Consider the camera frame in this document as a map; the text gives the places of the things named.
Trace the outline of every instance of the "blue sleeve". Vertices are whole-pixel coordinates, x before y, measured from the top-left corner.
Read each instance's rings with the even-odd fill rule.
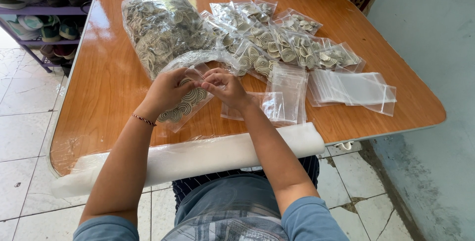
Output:
[[[282,227],[290,241],[348,241],[325,201],[315,196],[305,196],[290,204],[282,216]]]
[[[139,241],[139,232],[129,220],[108,215],[83,222],[73,241]]]

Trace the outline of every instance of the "wooden table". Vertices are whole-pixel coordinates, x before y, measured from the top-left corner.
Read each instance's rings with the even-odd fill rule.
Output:
[[[112,148],[151,85],[123,29],[122,1],[94,0],[90,9],[51,143],[50,159],[60,175],[68,174],[79,156]],[[201,12],[210,11],[210,2],[230,0],[189,1]],[[364,72],[380,72],[389,85],[397,87],[394,117],[364,107],[313,108],[307,101],[308,120],[326,144],[420,129],[444,121],[445,111],[437,97],[352,3],[277,1],[276,13],[292,7],[318,20],[324,26],[317,36],[347,42],[367,61]],[[250,75],[242,83],[247,91],[265,91],[265,84]],[[220,110],[221,101],[213,98],[176,134],[156,127],[150,145],[246,132],[244,122],[223,119]]]

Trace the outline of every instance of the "blue shirt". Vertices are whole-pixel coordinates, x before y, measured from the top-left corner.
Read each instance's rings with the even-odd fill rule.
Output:
[[[175,227],[163,238],[190,240],[330,241],[348,238],[330,215],[325,201],[306,196],[280,218],[269,181],[257,175],[232,175],[202,184],[183,199]],[[74,241],[138,241],[134,225],[117,216],[82,223]]]

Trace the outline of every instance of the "right hand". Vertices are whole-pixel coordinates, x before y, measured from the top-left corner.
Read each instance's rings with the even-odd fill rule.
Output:
[[[197,85],[217,96],[229,107],[243,111],[249,104],[252,104],[238,78],[226,70],[222,68],[210,69],[204,74],[204,78],[205,81]],[[223,90],[218,87],[219,85],[225,85],[226,88]]]

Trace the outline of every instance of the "left hand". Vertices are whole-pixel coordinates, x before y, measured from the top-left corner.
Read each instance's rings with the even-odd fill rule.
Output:
[[[178,86],[180,81],[185,78],[187,69],[186,67],[177,68],[159,74],[134,114],[154,122],[163,111],[177,105],[181,98],[195,88],[198,83],[187,82],[183,86]]]

